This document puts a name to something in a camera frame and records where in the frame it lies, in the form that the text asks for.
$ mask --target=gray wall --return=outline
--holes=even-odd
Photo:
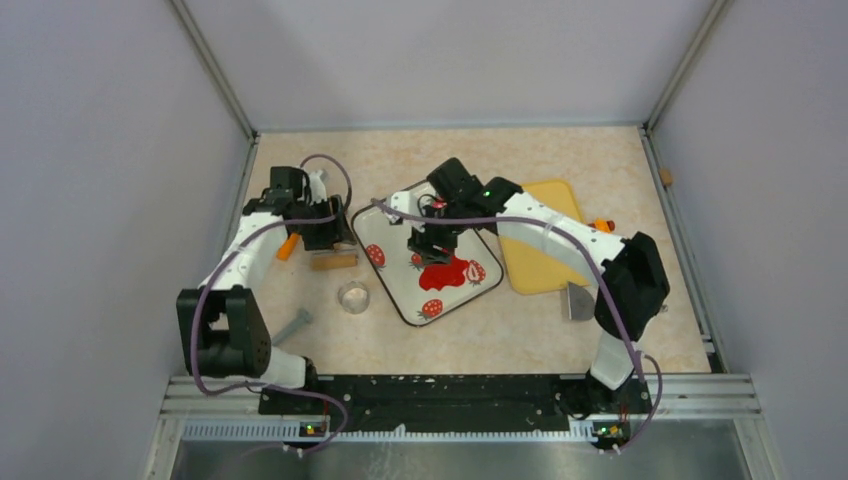
[[[0,478],[135,478],[246,154],[163,0],[0,8]]]
[[[256,128],[636,123],[711,0],[189,0]]]
[[[848,3],[737,1],[659,131],[727,356],[794,478],[844,476]]]

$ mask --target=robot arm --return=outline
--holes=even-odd
[[[320,225],[262,231],[284,219],[318,219],[340,212],[344,208],[341,197],[327,197],[325,176],[320,170],[307,174],[299,168],[274,167],[271,169],[270,186],[260,198],[250,200],[244,207],[235,239],[221,262],[237,254],[210,286],[201,312],[198,370],[202,375],[218,378],[246,376],[288,388],[304,385],[307,359],[271,345],[254,291],[261,285],[277,249],[290,233],[301,235],[306,250],[332,248],[338,242],[354,243],[353,233],[343,214]],[[259,231],[262,233],[250,244],[242,246],[246,238]],[[185,289],[177,298],[180,336],[189,370],[193,317],[202,289],[210,281],[211,275],[198,288]],[[226,328],[213,329],[212,325],[222,317],[226,318]]]
[[[425,217],[476,219],[518,217],[538,225],[516,222],[435,225],[411,222],[408,246],[421,255],[425,264],[447,263],[457,245],[457,236],[468,228],[485,228],[524,242],[571,266],[584,278],[596,284],[592,269],[583,254],[571,242],[550,231],[552,225],[575,237],[589,251],[610,289],[628,337],[638,341],[651,318],[660,310],[669,292],[668,279],[654,240],[638,232],[630,239],[600,232],[546,207],[513,182],[494,178],[485,186],[468,173],[462,163],[452,158],[427,180],[437,193],[437,200],[421,209]],[[389,200],[392,208],[419,215],[418,200],[408,192],[398,192]],[[397,216],[389,215],[393,223]],[[621,334],[603,296],[595,304],[595,319],[603,328],[597,356],[590,375],[611,390],[620,387],[632,374],[631,361]]]

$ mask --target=wooden block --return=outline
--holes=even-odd
[[[309,268],[312,270],[333,270],[336,268],[355,267],[359,263],[356,250],[337,250],[335,252],[318,252],[312,254]]]
[[[663,187],[669,187],[674,183],[674,177],[671,176],[671,170],[663,167],[660,168],[660,183]]]

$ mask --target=metal screw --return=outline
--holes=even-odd
[[[274,338],[271,339],[271,345],[278,345],[280,342],[294,334],[294,332],[298,331],[300,327],[309,323],[312,323],[312,314],[307,312],[304,308],[297,309],[297,316],[276,335],[274,335]]]

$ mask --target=strawberry print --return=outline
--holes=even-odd
[[[377,267],[377,270],[381,270],[386,266],[386,254],[383,253],[383,249],[379,245],[373,243],[368,245],[365,247],[365,253],[368,254],[368,258]]]
[[[465,278],[468,279],[468,283],[476,287],[486,279],[486,270],[476,260],[470,260],[468,268],[465,269]]]
[[[424,261],[421,260],[421,255],[413,253],[412,258],[409,260],[409,266],[419,271],[424,268]]]
[[[438,298],[434,298],[432,300],[428,300],[421,307],[421,311],[418,312],[418,316],[423,318],[424,320],[430,320],[442,313],[442,309],[445,308],[445,305]]]

